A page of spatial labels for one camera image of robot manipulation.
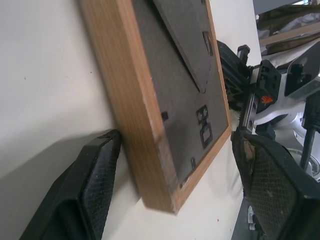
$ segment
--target wooden board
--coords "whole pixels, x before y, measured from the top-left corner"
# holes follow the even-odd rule
[[[231,133],[227,96],[207,1],[226,128],[179,183],[132,0],[80,0],[124,149],[146,207],[177,213]]]
[[[265,46],[268,44],[274,44],[280,41],[288,40],[302,34],[313,33],[320,31],[320,22],[312,23],[302,27],[292,29],[287,32],[275,34],[273,36],[268,36],[259,40],[260,46]]]

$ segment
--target white surface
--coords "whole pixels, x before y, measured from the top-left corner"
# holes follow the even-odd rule
[[[218,40],[259,63],[252,1],[211,4]],[[18,239],[82,146],[114,126],[77,1],[1,1],[0,239]],[[229,141],[178,216],[144,208],[121,157],[103,237],[228,240],[241,200]]]

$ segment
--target silver metal part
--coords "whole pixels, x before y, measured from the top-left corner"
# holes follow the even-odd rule
[[[278,100],[275,104],[272,104],[266,110],[255,116],[255,123],[257,125],[265,124],[280,115],[296,115],[297,113],[304,112],[306,102],[303,99],[294,99],[285,96],[286,81],[287,74],[283,74],[281,76]]]
[[[280,115],[296,115],[297,113],[304,112],[306,98],[315,92],[320,91],[319,53],[320,42],[317,42],[290,64],[288,73],[291,74],[291,77],[287,78],[287,74],[281,76],[278,100],[275,104],[272,104],[266,110],[256,115],[255,122],[257,125],[265,124]],[[293,84],[294,87],[300,85],[306,76],[310,77],[309,82],[301,84],[302,86],[299,89],[288,96],[285,96],[287,81],[290,81],[288,84],[295,83]]]
[[[303,113],[288,115],[281,121],[273,125],[275,131],[275,140],[285,146],[297,164],[300,164],[301,154],[305,141],[306,130],[302,127]],[[307,173],[317,182],[320,182],[320,134],[315,133],[309,166]]]
[[[252,133],[254,129],[258,102],[258,97],[254,93],[250,93],[248,102],[244,106],[245,109],[242,110],[243,112],[240,115],[239,126],[249,133]]]

